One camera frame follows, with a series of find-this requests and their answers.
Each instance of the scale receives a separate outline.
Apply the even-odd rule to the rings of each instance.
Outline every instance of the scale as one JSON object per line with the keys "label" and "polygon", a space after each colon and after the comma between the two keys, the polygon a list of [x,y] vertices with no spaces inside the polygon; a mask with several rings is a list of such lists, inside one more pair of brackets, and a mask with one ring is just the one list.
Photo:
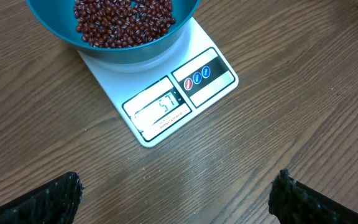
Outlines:
{"label": "scale", "polygon": [[113,64],[80,55],[145,147],[163,141],[239,83],[194,18],[169,49],[145,62]]}

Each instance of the adzuki bean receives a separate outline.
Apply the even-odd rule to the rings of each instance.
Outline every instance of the adzuki bean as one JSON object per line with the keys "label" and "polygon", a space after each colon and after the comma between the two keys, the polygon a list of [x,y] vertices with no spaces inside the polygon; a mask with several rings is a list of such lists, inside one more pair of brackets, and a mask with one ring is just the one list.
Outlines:
{"label": "adzuki bean", "polygon": [[75,30],[92,47],[134,47],[166,35],[172,11],[172,0],[75,0]]}

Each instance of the black border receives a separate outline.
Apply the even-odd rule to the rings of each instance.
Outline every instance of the black border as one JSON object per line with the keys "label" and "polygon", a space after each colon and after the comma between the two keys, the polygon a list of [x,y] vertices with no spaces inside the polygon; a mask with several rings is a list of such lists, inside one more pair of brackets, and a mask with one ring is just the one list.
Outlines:
{"label": "black border", "polygon": [[[218,55],[218,57],[222,59],[222,57],[218,54],[218,52],[216,51],[216,49],[214,47],[208,47],[206,50],[204,50],[203,52],[201,52],[200,54],[198,54],[197,56],[193,57],[192,59],[190,59],[189,61],[187,61],[186,63],[184,63],[182,66],[178,67],[177,69],[175,69],[174,71],[171,72],[171,75],[173,76],[173,78],[175,79],[175,81],[177,83],[179,83],[179,81],[177,80],[177,78],[173,75],[173,73],[177,70],[179,70],[180,68],[182,68],[183,66],[187,65],[188,63],[190,63],[192,60],[194,60],[195,58],[199,57],[200,55],[202,55],[203,53],[207,52],[209,49],[213,49],[215,51],[215,53]],[[199,106],[196,106],[193,101],[190,99],[190,97],[188,97],[186,95],[186,97],[190,100],[191,104],[198,109],[200,106],[203,106],[207,101],[209,101],[210,99],[214,98],[214,96],[216,96],[217,94],[219,94],[220,92],[222,92],[226,87],[228,87],[229,85],[233,84],[236,81],[236,77],[233,75],[233,73],[230,71],[229,66],[227,66],[227,68],[229,69],[230,74],[233,76],[233,81],[230,82],[229,84],[227,84],[225,87],[223,87],[221,90],[219,90],[217,93],[215,93],[213,96],[209,97],[207,100],[204,101],[204,103],[200,104]]]}
{"label": "black border", "polygon": [[[129,101],[131,101],[131,100],[132,100],[133,98],[135,98],[136,96],[138,96],[138,95],[139,95],[140,93],[142,93],[143,91],[148,90],[149,88],[151,88],[152,86],[154,86],[155,84],[157,84],[158,82],[160,82],[161,80],[163,80],[164,78],[167,78],[167,79],[171,82],[171,84],[172,84],[172,86],[173,86],[173,88],[171,88],[170,90],[166,91],[164,94],[167,94],[168,92],[170,92],[170,91],[172,91],[172,90],[173,90],[173,91],[176,91],[176,93],[182,98],[182,100],[183,100],[183,102],[184,102],[184,103],[182,103],[181,105],[186,104],[187,107],[189,107],[190,112],[189,112],[188,114],[184,115],[182,118],[180,118],[180,119],[177,120],[176,122],[174,122],[174,123],[173,123],[171,126],[169,126],[167,129],[163,130],[163,131],[160,132],[158,135],[154,136],[154,138],[152,138],[152,139],[150,139],[150,140],[146,140],[146,138],[144,138],[143,134],[137,129],[136,125],[132,122],[131,117],[128,115],[127,111],[124,109],[124,105],[125,105],[126,103],[128,103]],[[147,105],[144,106],[143,108],[145,108],[145,107],[147,107],[148,105],[152,104],[155,100],[153,100],[152,102],[150,102],[149,104],[147,104]],[[122,110],[125,112],[125,114],[127,115],[127,117],[129,118],[129,120],[131,121],[132,125],[136,128],[137,132],[139,132],[140,136],[142,136],[142,138],[143,138],[143,140],[144,140],[145,142],[151,142],[151,141],[153,141],[155,138],[157,138],[158,136],[160,136],[162,133],[164,133],[164,132],[165,132],[166,130],[168,130],[170,127],[172,127],[172,126],[175,125],[177,122],[179,122],[180,120],[182,120],[183,118],[185,118],[186,116],[188,116],[189,114],[191,114],[191,113],[193,112],[193,110],[191,109],[191,107],[189,106],[189,104],[186,102],[186,100],[184,99],[184,97],[180,94],[180,92],[178,91],[178,89],[177,89],[177,88],[175,87],[175,85],[172,83],[171,79],[169,79],[168,75],[163,76],[162,78],[160,78],[159,80],[157,80],[157,81],[154,82],[153,84],[149,85],[149,87],[145,88],[144,90],[140,91],[138,94],[136,94],[136,95],[134,95],[133,97],[131,97],[129,100],[123,102],[122,105],[121,105],[121,108],[122,108]],[[159,122],[162,118],[166,117],[167,115],[169,115],[169,114],[166,114],[165,116],[161,117],[161,118],[158,119],[155,123]]]}

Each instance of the wood surface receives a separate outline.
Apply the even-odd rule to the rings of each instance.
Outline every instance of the wood surface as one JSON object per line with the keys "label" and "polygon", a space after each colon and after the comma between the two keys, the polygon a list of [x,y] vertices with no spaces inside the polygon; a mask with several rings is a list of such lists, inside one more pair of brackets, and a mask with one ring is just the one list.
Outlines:
{"label": "wood surface", "polygon": [[75,223],[278,223],[282,168],[358,212],[358,0],[205,0],[238,88],[153,149],[80,56],[0,0],[0,205],[68,171]]}

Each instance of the black object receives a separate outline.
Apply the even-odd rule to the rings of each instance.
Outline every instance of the black object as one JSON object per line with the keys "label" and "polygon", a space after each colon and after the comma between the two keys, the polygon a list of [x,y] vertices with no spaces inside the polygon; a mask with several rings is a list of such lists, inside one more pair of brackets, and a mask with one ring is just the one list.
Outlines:
{"label": "black object", "polygon": [[358,213],[293,180],[281,170],[273,182],[269,213],[281,224],[358,224]]}
{"label": "black object", "polygon": [[68,172],[0,207],[0,224],[73,223],[84,188]]}

